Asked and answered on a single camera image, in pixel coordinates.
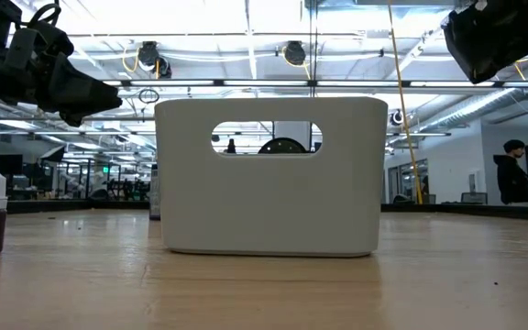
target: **ceiling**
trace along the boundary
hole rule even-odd
[[[13,1],[23,9],[25,21],[37,8],[50,3]],[[74,67],[100,80],[153,79],[140,68],[131,69],[141,43],[157,41],[160,55],[168,59],[175,80],[395,81],[389,11],[382,3],[326,0],[310,11],[302,0],[61,0],[62,13],[57,27],[68,34],[75,46],[70,57]],[[449,55],[440,29],[448,13],[454,9],[454,3],[450,0],[393,1],[393,26],[403,80],[467,80]],[[311,63],[308,70],[289,65],[281,56],[287,42],[295,40],[302,43],[307,53],[316,45],[316,61],[314,51],[313,56],[308,56],[305,61]],[[521,66],[526,72],[528,58]],[[499,72],[498,79],[516,80],[516,73],[514,68],[507,68]],[[310,96],[307,87],[180,86],[155,90],[160,101],[189,97]],[[51,143],[86,142],[105,151],[145,151],[148,156],[137,155],[137,160],[148,161],[153,160],[151,152],[156,147],[155,137],[151,134],[155,129],[152,121],[154,106],[142,103],[138,98],[139,91],[140,88],[133,87],[122,89],[120,95],[126,102],[119,109],[95,115],[77,129],[64,125],[56,115],[42,114],[28,104],[19,107],[0,105],[0,116],[35,117],[35,121],[28,122],[35,127],[32,130],[57,132],[56,135],[42,134]],[[411,125],[428,120],[472,95],[490,93],[479,88],[407,91],[404,101]],[[316,92],[317,97],[371,95],[387,102],[391,111],[402,106],[396,85],[372,89],[318,88]],[[260,124],[237,124],[225,130],[241,132],[261,128]],[[30,130],[0,122],[0,131],[10,129]],[[389,130],[399,132],[401,129],[390,126]],[[83,131],[97,132],[98,135],[68,135]],[[148,134],[116,137],[99,133],[104,131]],[[253,137],[246,137],[244,141],[242,137],[235,137],[237,145],[249,146],[263,144],[268,139],[269,135],[263,135],[256,142]],[[91,151],[76,145],[71,145],[71,149]]]

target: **wooden tabletop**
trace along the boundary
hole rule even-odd
[[[0,329],[528,329],[528,221],[383,214],[368,258],[173,254],[148,211],[22,214]]]

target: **black hoodie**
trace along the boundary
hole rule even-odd
[[[528,202],[528,176],[511,156],[494,155],[500,199],[505,204]]]

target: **white plastic bin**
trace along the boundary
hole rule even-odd
[[[189,253],[355,257],[378,245],[388,106],[373,98],[177,100],[156,106],[164,244]],[[307,155],[225,155],[229,121],[312,121]]]

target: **wooden table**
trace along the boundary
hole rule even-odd
[[[0,329],[528,329],[528,221],[384,214],[369,258],[172,254],[148,211],[10,216]]]

